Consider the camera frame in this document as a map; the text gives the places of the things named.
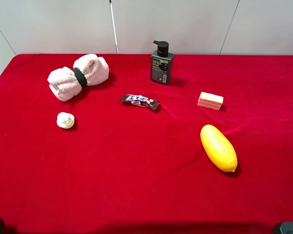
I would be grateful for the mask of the dark grey pump bottle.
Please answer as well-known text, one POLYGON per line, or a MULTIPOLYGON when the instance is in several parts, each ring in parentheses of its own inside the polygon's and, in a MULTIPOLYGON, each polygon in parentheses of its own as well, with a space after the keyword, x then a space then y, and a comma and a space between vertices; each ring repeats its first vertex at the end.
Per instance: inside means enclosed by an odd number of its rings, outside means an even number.
POLYGON ((151 81, 168 85, 171 80, 174 54, 168 51, 169 43, 166 41, 153 41, 157 45, 151 55, 151 81))

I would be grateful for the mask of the dark snack bar wrapper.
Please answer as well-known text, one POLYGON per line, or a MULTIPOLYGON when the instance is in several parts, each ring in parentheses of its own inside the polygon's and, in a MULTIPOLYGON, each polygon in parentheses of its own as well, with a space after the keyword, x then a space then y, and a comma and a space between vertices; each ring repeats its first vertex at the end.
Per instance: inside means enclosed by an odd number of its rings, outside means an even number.
POLYGON ((157 107, 160 105, 160 102, 154 99, 151 99, 142 95, 133 95, 133 94, 123 95, 120 101, 129 103, 132 105, 140 106, 140 107, 150 108, 153 111, 155 111, 157 107))

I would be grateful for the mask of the pink wafer block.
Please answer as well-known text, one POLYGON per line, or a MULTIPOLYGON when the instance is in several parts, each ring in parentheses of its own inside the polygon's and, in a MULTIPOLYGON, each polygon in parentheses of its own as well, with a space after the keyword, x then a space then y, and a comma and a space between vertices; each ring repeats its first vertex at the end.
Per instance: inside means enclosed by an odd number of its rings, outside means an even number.
POLYGON ((223 101, 224 98, 222 96, 201 92, 197 105, 219 111, 223 101))

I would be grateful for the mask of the black band on towel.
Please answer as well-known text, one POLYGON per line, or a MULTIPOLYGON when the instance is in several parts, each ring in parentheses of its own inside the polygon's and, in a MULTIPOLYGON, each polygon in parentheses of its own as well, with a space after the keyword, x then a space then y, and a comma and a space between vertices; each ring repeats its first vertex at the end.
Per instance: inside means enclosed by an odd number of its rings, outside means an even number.
POLYGON ((73 73, 78 81, 78 83, 83 87, 83 86, 87 86, 87 79, 85 77, 85 75, 80 71, 79 68, 74 68, 73 73))

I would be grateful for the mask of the yellow mango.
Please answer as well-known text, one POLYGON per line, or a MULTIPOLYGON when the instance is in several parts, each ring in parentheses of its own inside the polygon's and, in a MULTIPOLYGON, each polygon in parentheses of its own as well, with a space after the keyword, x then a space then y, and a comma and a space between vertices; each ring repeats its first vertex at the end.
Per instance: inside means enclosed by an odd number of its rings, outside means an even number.
POLYGON ((235 172, 238 160, 229 140, 213 125, 205 125, 200 132, 203 148, 211 162, 223 172, 235 172))

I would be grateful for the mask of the rolled pink towel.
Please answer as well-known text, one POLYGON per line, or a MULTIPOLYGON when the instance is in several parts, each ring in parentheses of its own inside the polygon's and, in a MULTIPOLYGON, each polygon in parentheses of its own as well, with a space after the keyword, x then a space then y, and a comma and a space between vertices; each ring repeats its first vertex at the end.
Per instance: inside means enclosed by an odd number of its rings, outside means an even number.
POLYGON ((79 68, 87 79, 87 86, 94 86, 109 77, 109 66, 103 57, 87 54, 77 59, 73 68, 63 67, 52 71, 48 76, 49 88, 57 99, 68 101, 78 95, 82 86, 78 83, 73 69, 79 68))

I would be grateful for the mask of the white pole behind table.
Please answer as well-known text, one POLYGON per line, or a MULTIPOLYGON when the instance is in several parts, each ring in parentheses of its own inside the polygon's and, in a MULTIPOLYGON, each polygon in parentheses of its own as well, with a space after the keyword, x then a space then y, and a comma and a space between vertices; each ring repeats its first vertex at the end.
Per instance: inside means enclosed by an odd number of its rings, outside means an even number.
POLYGON ((110 7, 111 20, 112 20, 112 28, 113 28, 113 35, 114 35, 114 41, 115 41, 116 54, 118 54, 119 49, 118 49, 118 41, 117 41, 117 33, 116 33, 116 25, 115 25, 115 18, 114 18, 112 0, 109 0, 109 7, 110 7))

